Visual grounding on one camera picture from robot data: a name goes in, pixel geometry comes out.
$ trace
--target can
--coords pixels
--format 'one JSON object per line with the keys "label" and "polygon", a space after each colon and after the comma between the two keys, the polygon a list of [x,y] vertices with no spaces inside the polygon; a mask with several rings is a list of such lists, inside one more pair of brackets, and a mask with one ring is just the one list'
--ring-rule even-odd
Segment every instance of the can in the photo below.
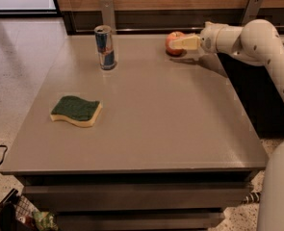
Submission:
{"label": "can", "polygon": [[97,52],[101,68],[111,70],[115,67],[115,53],[112,39],[112,28],[101,25],[94,28]]}

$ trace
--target green scouring pad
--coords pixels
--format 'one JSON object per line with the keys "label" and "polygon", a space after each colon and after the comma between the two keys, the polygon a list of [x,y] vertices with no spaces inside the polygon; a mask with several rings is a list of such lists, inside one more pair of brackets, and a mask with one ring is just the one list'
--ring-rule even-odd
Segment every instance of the green scouring pad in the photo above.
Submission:
{"label": "green scouring pad", "polygon": [[51,113],[53,121],[64,120],[78,127],[91,127],[98,117],[100,101],[87,101],[77,96],[64,96]]}

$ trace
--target table drawer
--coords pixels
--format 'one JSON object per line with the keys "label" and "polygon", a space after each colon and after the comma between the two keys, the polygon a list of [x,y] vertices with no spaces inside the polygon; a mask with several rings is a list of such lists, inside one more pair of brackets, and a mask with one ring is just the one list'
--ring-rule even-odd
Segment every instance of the table drawer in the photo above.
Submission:
{"label": "table drawer", "polygon": [[217,226],[223,219],[223,213],[211,210],[142,211],[59,215],[57,223],[64,231],[206,230],[205,228]]}
{"label": "table drawer", "polygon": [[248,183],[27,186],[24,195],[53,212],[225,208],[250,193]]}

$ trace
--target apple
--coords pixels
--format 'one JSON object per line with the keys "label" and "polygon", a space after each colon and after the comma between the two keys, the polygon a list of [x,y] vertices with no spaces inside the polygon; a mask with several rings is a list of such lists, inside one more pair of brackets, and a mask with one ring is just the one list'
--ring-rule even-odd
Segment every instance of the apple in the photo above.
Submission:
{"label": "apple", "polygon": [[168,34],[167,39],[165,40],[165,47],[167,49],[167,52],[170,55],[172,55],[172,56],[179,56],[179,55],[181,55],[183,53],[183,51],[184,51],[183,49],[176,49],[176,50],[175,49],[171,49],[169,47],[169,42],[171,40],[173,40],[173,39],[178,39],[178,38],[184,37],[184,36],[185,36],[184,33],[178,32],[178,31],[175,31],[175,32],[172,32],[172,33]]}

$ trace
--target tiled floor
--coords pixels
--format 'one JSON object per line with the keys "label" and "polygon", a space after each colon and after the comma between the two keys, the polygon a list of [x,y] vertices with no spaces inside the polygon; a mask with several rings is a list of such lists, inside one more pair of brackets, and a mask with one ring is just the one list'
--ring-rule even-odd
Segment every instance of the tiled floor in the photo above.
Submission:
{"label": "tiled floor", "polygon": [[[66,37],[60,18],[0,19],[0,143],[13,144]],[[281,140],[261,142],[271,154]],[[253,180],[255,191],[261,190],[262,181],[263,172]],[[15,178],[0,174],[0,200],[11,188],[22,190]],[[211,230],[253,231],[257,215],[258,204],[228,208],[226,220]]]}

